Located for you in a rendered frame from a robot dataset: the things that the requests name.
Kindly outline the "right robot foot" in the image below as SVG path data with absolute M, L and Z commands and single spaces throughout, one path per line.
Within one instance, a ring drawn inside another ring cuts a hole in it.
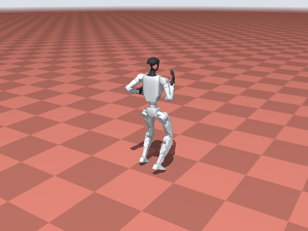
M 160 170 L 166 170 L 165 167 L 163 167 L 162 165 L 158 166 L 158 163 L 157 164 L 154 164 L 152 169 L 160 169 Z

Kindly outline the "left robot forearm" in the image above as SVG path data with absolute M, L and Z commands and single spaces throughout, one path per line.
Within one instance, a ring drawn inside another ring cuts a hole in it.
M 136 93 L 139 93 L 139 91 L 140 90 L 137 90 L 137 89 L 135 89 L 135 88 L 132 88 L 133 90 L 132 90 L 132 92 L 130 92 L 130 93 L 134 93 L 134 94 L 136 94 Z

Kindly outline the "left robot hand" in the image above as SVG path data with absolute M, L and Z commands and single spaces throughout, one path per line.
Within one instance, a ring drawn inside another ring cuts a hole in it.
M 137 90 L 140 90 L 140 91 L 139 91 L 139 94 L 142 94 L 142 93 L 143 93 L 143 92 L 142 92 L 142 91 L 143 91 L 143 88 L 142 88 L 142 87 L 143 87 L 143 86 L 141 86 L 139 89 L 137 89 Z M 142 95 L 143 95 L 143 94 L 142 94 Z

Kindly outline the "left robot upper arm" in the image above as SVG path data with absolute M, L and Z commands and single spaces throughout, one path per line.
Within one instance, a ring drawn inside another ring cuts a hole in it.
M 133 79 L 126 87 L 125 90 L 127 92 L 132 92 L 132 87 L 136 86 L 137 84 L 139 84 L 140 82 L 142 82 L 142 78 L 143 78 L 144 74 L 138 74 L 137 77 L 135 79 Z

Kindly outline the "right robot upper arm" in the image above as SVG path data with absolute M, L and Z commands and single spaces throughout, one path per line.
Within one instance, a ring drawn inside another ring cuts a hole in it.
M 165 99 L 166 101 L 171 101 L 170 97 L 170 87 L 169 87 L 169 80 L 166 77 L 159 77 L 160 78 L 160 83 L 163 85 L 164 92 L 165 92 Z

